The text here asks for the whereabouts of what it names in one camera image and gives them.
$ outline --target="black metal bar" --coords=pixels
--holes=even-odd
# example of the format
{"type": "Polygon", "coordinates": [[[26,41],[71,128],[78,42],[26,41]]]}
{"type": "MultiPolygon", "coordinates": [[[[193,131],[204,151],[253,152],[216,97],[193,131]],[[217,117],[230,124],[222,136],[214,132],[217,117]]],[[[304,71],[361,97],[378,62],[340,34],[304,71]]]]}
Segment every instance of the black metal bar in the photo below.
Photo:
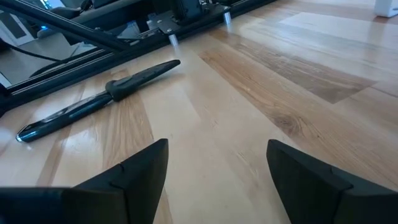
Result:
{"type": "Polygon", "coordinates": [[[35,83],[41,82],[41,81],[46,80],[48,78],[54,77],[54,76],[56,76],[56,75],[58,75],[60,73],[66,72],[68,70],[71,70],[71,69],[73,69],[73,68],[75,68],[77,66],[83,65],[83,64],[88,63],[88,62],[90,62],[92,60],[100,58],[100,57],[102,57],[102,56],[104,56],[106,54],[111,54],[111,52],[108,52],[108,51],[105,51],[105,50],[101,50],[99,52],[91,52],[90,54],[91,55],[85,55],[86,57],[80,58],[76,62],[68,63],[68,64],[64,65],[63,67],[57,68],[55,70],[52,70],[52,71],[49,71],[49,72],[46,72],[46,73],[43,73],[41,75],[37,75],[35,77],[30,77],[28,80],[25,80],[23,82],[20,82],[20,83],[17,83],[15,85],[13,85],[13,86],[10,86],[8,88],[8,90],[10,92],[18,91],[20,89],[23,89],[23,88],[29,86],[29,85],[33,85],[35,83]]]}
{"type": "Polygon", "coordinates": [[[26,88],[11,93],[7,98],[0,100],[0,108],[4,111],[11,110],[17,106],[46,96],[57,90],[78,83],[86,78],[92,77],[101,72],[107,71],[124,62],[144,55],[153,50],[157,50],[169,44],[166,35],[158,33],[147,37],[141,44],[132,46],[130,50],[117,54],[105,55],[92,61],[88,65],[81,65],[73,70],[61,73],[47,80],[35,83],[26,88]]]}
{"type": "Polygon", "coordinates": [[[75,56],[66,58],[66,59],[64,59],[64,60],[61,60],[61,61],[59,61],[59,62],[52,63],[52,64],[47,65],[47,66],[44,66],[44,67],[42,67],[41,69],[39,69],[39,70],[37,70],[36,72],[34,72],[30,77],[35,77],[35,76],[37,76],[37,75],[43,74],[43,73],[45,73],[45,72],[47,72],[47,71],[49,71],[49,70],[51,70],[51,69],[53,69],[53,68],[55,68],[55,67],[57,67],[57,66],[65,65],[66,63],[69,63],[69,62],[73,63],[72,61],[76,61],[76,60],[78,60],[79,58],[82,58],[82,57],[84,57],[84,56],[86,56],[86,55],[92,54],[92,53],[94,53],[94,52],[96,52],[96,51],[99,51],[99,50],[104,51],[103,49],[101,49],[101,48],[99,48],[99,47],[96,47],[96,48],[94,48],[94,49],[88,50],[88,51],[83,52],[83,53],[81,53],[81,54],[78,54],[78,55],[75,55],[75,56]]]}
{"type": "Polygon", "coordinates": [[[0,0],[0,9],[16,16],[25,17],[38,24],[44,23],[53,30],[60,31],[65,35],[82,41],[87,41],[106,50],[120,52],[129,47],[111,35],[90,29],[21,0],[0,0]]]}

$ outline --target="hardwood floor plank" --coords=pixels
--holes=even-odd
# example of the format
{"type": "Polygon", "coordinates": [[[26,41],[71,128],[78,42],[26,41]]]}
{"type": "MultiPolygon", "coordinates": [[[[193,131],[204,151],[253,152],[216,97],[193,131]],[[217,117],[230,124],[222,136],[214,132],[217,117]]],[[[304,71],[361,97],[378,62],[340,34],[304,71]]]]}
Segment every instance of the hardwood floor plank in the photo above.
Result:
{"type": "Polygon", "coordinates": [[[234,20],[231,33],[265,47],[297,55],[305,60],[370,80],[389,80],[397,76],[395,50],[333,37],[285,24],[267,23],[242,15],[234,20]]]}
{"type": "Polygon", "coordinates": [[[356,128],[355,124],[312,100],[295,84],[281,80],[278,74],[232,50],[215,49],[201,57],[303,150],[398,189],[394,172],[398,168],[394,162],[398,154],[391,152],[393,146],[388,142],[379,142],[372,132],[356,128]]]}
{"type": "Polygon", "coordinates": [[[307,12],[286,18],[281,23],[398,50],[396,45],[398,26],[395,24],[380,24],[307,12]]]}
{"type": "MultiPolygon", "coordinates": [[[[102,73],[83,82],[81,85],[84,85],[84,89],[81,91],[81,99],[102,92],[105,83],[111,79],[110,75],[110,72],[102,73]]],[[[97,131],[106,129],[107,119],[105,118],[109,116],[109,108],[104,108],[68,126],[70,137],[63,139],[62,144],[57,146],[58,150],[62,151],[58,165],[55,166],[56,157],[51,155],[47,158],[46,164],[54,164],[52,171],[54,177],[48,181],[49,171],[47,168],[51,166],[45,167],[37,184],[41,186],[74,186],[102,172],[104,170],[102,166],[103,139],[100,135],[102,133],[97,134],[97,131]]]]}
{"type": "Polygon", "coordinates": [[[298,0],[300,2],[312,2],[312,3],[323,3],[332,4],[344,7],[358,7],[364,9],[372,9],[374,7],[375,0],[298,0]]]}
{"type": "Polygon", "coordinates": [[[167,86],[162,93],[149,88],[143,94],[155,138],[169,138],[165,188],[173,222],[259,222],[211,136],[201,128],[200,118],[183,90],[178,85],[167,86]],[[170,113],[176,106],[181,112],[170,113]]]}
{"type": "Polygon", "coordinates": [[[321,14],[326,16],[336,16],[348,19],[359,19],[369,22],[379,22],[382,24],[398,24],[398,17],[386,18],[378,17],[374,14],[374,2],[369,3],[369,7],[349,6],[347,4],[336,4],[336,2],[305,2],[279,0],[272,4],[272,7],[281,11],[297,11],[321,14]]]}
{"type": "MultiPolygon", "coordinates": [[[[201,46],[210,40],[198,37],[193,45],[201,46]]],[[[210,138],[240,180],[260,223],[289,223],[276,197],[264,146],[268,139],[296,145],[195,53],[190,54],[193,45],[184,49],[183,57],[189,58],[185,63],[194,66],[186,67],[190,75],[183,88],[204,131],[211,133],[210,138]]]]}
{"type": "Polygon", "coordinates": [[[41,98],[25,105],[20,106],[19,110],[11,110],[4,114],[0,119],[0,157],[9,148],[9,145],[15,141],[15,136],[30,120],[37,108],[45,101],[41,98]]]}
{"type": "Polygon", "coordinates": [[[398,98],[398,79],[391,79],[388,82],[378,82],[372,87],[382,93],[398,98]]]}
{"type": "Polygon", "coordinates": [[[36,182],[38,187],[48,187],[51,186],[55,173],[58,170],[61,157],[63,156],[63,149],[67,143],[68,136],[70,135],[71,126],[67,126],[60,131],[58,138],[55,140],[55,144],[50,150],[49,156],[45,161],[43,169],[39,175],[36,182]]]}
{"type": "Polygon", "coordinates": [[[246,15],[258,17],[258,18],[267,18],[267,22],[279,22],[290,16],[297,15],[300,11],[284,9],[275,5],[276,2],[269,4],[267,7],[260,7],[253,11],[248,12],[246,15]]]}
{"type": "Polygon", "coordinates": [[[0,156],[0,184],[5,186],[34,186],[44,168],[45,161],[54,145],[58,144],[58,137],[62,131],[57,131],[30,144],[21,144],[15,136],[25,125],[41,120],[66,104],[72,104],[81,97],[82,87],[76,85],[69,90],[60,90],[45,98],[31,102],[18,108],[19,111],[9,111],[1,119],[2,127],[7,125],[9,129],[2,139],[7,141],[0,156]]]}
{"type": "Polygon", "coordinates": [[[378,135],[398,144],[398,100],[395,96],[371,86],[333,105],[333,108],[340,113],[350,114],[352,119],[368,123],[369,129],[377,130],[378,135]]]}
{"type": "Polygon", "coordinates": [[[309,62],[298,55],[275,51],[223,30],[214,30],[210,35],[330,103],[375,84],[372,80],[309,62]]]}

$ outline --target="wooden floor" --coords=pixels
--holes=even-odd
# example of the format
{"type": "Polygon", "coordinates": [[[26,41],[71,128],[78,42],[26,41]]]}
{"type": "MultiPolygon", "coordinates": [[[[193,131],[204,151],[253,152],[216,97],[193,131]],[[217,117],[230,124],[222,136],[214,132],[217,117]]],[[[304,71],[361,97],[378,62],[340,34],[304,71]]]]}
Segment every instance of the wooden floor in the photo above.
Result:
{"type": "Polygon", "coordinates": [[[398,17],[371,0],[279,0],[8,112],[0,184],[73,186],[168,138],[156,223],[289,223],[266,146],[279,139],[398,190],[398,17]],[[182,64],[32,144],[27,123],[160,62],[182,64]]]}

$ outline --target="pen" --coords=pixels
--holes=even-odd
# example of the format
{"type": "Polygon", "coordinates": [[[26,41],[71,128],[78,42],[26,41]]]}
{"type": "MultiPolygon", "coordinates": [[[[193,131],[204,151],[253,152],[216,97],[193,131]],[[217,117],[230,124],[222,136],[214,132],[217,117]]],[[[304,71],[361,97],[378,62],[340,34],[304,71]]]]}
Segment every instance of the pen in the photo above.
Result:
{"type": "Polygon", "coordinates": [[[113,80],[106,84],[105,91],[95,96],[74,103],[36,123],[28,124],[22,128],[16,139],[19,142],[32,142],[54,131],[98,111],[113,101],[121,101],[134,93],[139,86],[145,84],[170,69],[180,65],[179,60],[171,60],[151,68],[145,69],[135,75],[120,80],[113,80]]]}

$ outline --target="cable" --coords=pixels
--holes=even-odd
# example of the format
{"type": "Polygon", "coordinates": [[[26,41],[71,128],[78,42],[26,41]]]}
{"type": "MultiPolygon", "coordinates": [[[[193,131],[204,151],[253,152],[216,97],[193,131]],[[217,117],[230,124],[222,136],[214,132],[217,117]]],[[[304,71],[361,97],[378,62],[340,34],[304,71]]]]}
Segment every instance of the cable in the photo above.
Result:
{"type": "Polygon", "coordinates": [[[32,77],[35,77],[35,76],[40,75],[41,73],[43,73],[43,72],[45,72],[45,71],[47,71],[47,70],[50,70],[51,68],[57,67],[57,66],[59,66],[59,65],[66,64],[66,63],[68,63],[68,62],[70,62],[70,61],[72,61],[72,60],[76,60],[76,59],[78,59],[78,58],[80,58],[80,57],[86,56],[86,55],[88,55],[88,54],[91,54],[91,53],[96,52],[96,51],[99,51],[99,50],[101,50],[101,49],[98,48],[98,47],[96,47],[96,48],[94,48],[94,49],[88,50],[88,51],[83,52],[83,53],[81,53],[81,54],[78,54],[78,55],[75,55],[75,56],[66,58],[66,59],[64,59],[64,60],[60,60],[60,61],[58,61],[58,62],[52,63],[52,64],[47,65],[47,66],[44,66],[44,67],[42,67],[41,69],[39,69],[39,70],[37,70],[36,72],[34,72],[30,77],[31,77],[31,78],[32,78],[32,77]]]}
{"type": "Polygon", "coordinates": [[[11,44],[8,44],[8,43],[5,42],[4,40],[2,40],[2,38],[0,38],[0,42],[2,42],[3,44],[5,44],[7,47],[11,48],[12,50],[16,50],[16,51],[18,51],[18,52],[20,52],[20,53],[23,53],[23,54],[27,54],[27,55],[30,55],[30,56],[33,56],[33,57],[37,57],[37,58],[41,58],[41,59],[50,60],[50,61],[53,61],[53,62],[59,62],[59,61],[60,61],[59,59],[50,58],[50,57],[46,57],[46,56],[43,56],[43,55],[38,55],[38,54],[35,54],[35,53],[32,53],[32,52],[27,52],[27,51],[25,51],[25,50],[19,49],[19,48],[17,48],[17,47],[14,47],[14,46],[11,45],[11,44]]]}

